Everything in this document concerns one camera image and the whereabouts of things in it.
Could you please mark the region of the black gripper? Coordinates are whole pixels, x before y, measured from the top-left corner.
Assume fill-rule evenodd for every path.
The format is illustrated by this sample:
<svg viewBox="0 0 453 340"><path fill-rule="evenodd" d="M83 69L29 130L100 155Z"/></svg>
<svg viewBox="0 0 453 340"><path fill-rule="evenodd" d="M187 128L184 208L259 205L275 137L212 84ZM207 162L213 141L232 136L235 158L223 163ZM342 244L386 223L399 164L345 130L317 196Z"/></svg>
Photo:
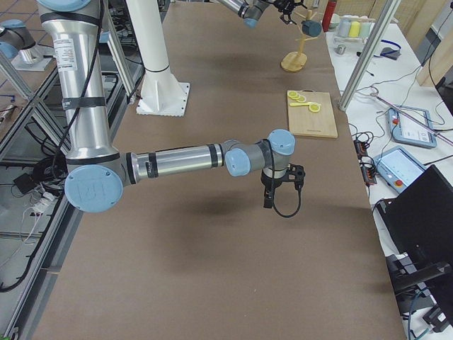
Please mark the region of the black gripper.
<svg viewBox="0 0 453 340"><path fill-rule="evenodd" d="M299 6L307 9L307 6L304 4L304 0L274 0L274 7L282 13L280 20L286 25L297 24L292 20L291 14L293 10Z"/></svg>
<svg viewBox="0 0 453 340"><path fill-rule="evenodd" d="M304 185L305 171L302 165L288 164L285 169L272 170L264 168L261 171L261 183L265 186L264 189L264 208L273 208L275 189L283 183L293 183L294 188L300 191Z"/></svg>

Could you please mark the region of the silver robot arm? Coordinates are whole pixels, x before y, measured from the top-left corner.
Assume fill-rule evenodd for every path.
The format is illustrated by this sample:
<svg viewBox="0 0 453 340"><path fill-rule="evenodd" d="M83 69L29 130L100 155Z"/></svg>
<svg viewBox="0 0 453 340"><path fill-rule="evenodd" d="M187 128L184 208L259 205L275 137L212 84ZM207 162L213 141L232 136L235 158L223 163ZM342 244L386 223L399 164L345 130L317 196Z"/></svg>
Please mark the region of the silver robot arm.
<svg viewBox="0 0 453 340"><path fill-rule="evenodd" d="M255 144L229 140L150 153L120 153L110 138L98 56L108 5L105 1L37 2L42 26L52 36L56 54L68 121L62 142L67 133L71 142L64 192L75 208L103 212L120 200L124 187L142 179L226 165L232 176L262 170L264 208L273 208L284 218L299 212L305 173L303 166L289 162L296 142L287 130L273 130ZM145 1L127 1L145 68L137 112L182 116L190 85L178 82L171 73L158 5L150 1L147 6ZM289 215L278 211L274 202L275 189L285 182L294 183L298 194L298 206Z"/></svg>
<svg viewBox="0 0 453 340"><path fill-rule="evenodd" d="M255 28L263 15L264 11L273 6L277 9L280 15L280 20L286 25L295 24L292 20L292 12L297 7L307 9L304 1L294 0L274 0L274 1L239 1L239 0L219 0L218 3L227 7L234 12L249 28Z"/></svg>

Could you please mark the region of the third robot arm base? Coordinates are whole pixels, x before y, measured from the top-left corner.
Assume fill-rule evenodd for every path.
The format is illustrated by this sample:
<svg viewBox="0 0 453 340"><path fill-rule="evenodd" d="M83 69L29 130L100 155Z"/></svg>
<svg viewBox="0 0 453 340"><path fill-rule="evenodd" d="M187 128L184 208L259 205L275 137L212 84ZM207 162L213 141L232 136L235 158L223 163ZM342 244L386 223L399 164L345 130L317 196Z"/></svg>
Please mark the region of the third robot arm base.
<svg viewBox="0 0 453 340"><path fill-rule="evenodd" d="M53 48L38 45L18 19L1 22L1 51L20 71L45 71L54 57Z"/></svg>

